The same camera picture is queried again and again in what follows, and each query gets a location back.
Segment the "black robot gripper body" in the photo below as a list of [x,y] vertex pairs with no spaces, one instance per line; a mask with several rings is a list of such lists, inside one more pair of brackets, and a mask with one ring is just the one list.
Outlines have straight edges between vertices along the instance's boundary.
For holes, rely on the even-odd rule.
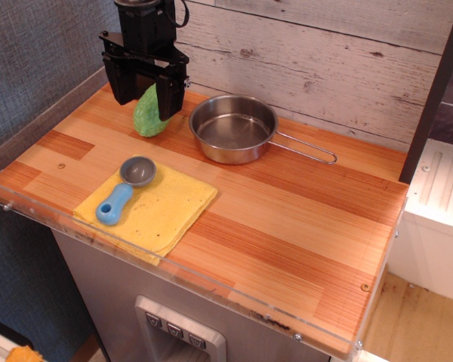
[[99,37],[104,52],[128,60],[147,81],[155,82],[156,66],[188,64],[189,58],[176,49],[177,30],[190,20],[186,2],[182,22],[177,22],[174,1],[116,1],[120,31],[103,30]]

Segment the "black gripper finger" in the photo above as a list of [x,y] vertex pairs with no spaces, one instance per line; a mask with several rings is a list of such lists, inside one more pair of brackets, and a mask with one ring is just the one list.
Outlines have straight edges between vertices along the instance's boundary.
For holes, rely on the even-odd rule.
[[103,53],[106,75],[113,95],[120,105],[138,100],[142,93],[138,83],[136,69],[128,60]]
[[186,64],[172,64],[155,68],[156,94],[159,118],[167,121],[183,106],[186,81]]

